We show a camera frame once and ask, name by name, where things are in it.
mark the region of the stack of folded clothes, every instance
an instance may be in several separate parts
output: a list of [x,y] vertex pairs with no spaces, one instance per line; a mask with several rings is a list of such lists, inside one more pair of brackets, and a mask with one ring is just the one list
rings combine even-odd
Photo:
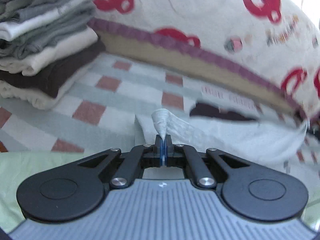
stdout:
[[0,0],[0,95],[53,107],[105,50],[93,0]]

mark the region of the metal screw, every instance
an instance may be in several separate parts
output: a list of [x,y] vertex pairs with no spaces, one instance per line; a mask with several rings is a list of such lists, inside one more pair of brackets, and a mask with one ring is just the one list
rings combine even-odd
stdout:
[[127,180],[125,178],[114,178],[111,180],[111,183],[115,186],[124,186],[127,184]]
[[199,179],[199,184],[202,186],[212,186],[214,184],[214,179],[208,177],[201,178]]

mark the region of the cream folded garment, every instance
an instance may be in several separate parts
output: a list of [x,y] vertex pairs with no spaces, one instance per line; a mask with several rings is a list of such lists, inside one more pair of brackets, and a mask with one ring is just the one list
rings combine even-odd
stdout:
[[50,63],[75,54],[98,40],[98,36],[91,28],[76,33],[60,41],[55,47],[47,47],[42,52],[32,54],[25,59],[14,57],[0,59],[0,69],[9,73],[22,72],[24,76],[34,76]]
[[88,1],[93,0],[71,0],[70,2],[62,5],[59,8],[50,10],[23,23],[2,22],[0,23],[0,39],[12,41],[26,32],[29,32],[41,26],[45,26],[59,19],[63,15],[72,12],[74,8],[78,7],[82,3]]
[[71,88],[71,86],[80,79],[93,65],[79,69],[67,82],[60,87],[58,96],[51,98],[38,89],[21,89],[16,88],[8,83],[0,80],[0,96],[3,98],[20,98],[28,101],[33,107],[40,110],[48,110],[53,108],[62,98],[62,96]]

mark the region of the brown folded garment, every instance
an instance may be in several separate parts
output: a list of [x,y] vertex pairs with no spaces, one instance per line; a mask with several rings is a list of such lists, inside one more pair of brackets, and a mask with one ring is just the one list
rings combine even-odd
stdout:
[[90,47],[57,60],[35,76],[23,76],[21,73],[10,74],[0,70],[0,80],[9,83],[17,88],[37,88],[52,98],[56,98],[59,88],[70,78],[78,69],[92,62],[106,48],[99,38]]
[[245,117],[242,114],[233,111],[228,111],[224,109],[219,110],[215,106],[211,106],[206,103],[200,102],[196,103],[196,107],[190,111],[189,116],[206,116],[230,121],[256,121],[255,118]]

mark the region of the purple trim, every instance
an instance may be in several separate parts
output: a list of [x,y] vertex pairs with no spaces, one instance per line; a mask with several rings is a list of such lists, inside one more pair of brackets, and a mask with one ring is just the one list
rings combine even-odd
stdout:
[[191,57],[197,57],[205,62],[215,64],[220,68],[226,68],[230,72],[237,73],[241,77],[266,87],[275,93],[281,94],[286,101],[295,109],[297,109],[302,118],[306,117],[306,113],[302,107],[292,98],[292,96],[284,93],[283,90],[278,88],[276,85],[270,83],[268,80],[257,76],[247,68],[241,66],[238,63],[232,62],[226,58],[218,56],[212,52],[204,49],[196,48],[192,45],[184,42],[177,41],[171,37],[163,36],[156,33],[150,33],[143,30],[135,29],[126,25],[122,25],[115,22],[109,22],[102,19],[94,18],[89,22],[89,26],[94,30],[105,31],[111,34],[121,35],[126,38],[136,39],[138,41],[149,42],[156,46],[161,46],[168,50],[177,50],[181,54],[188,54]]

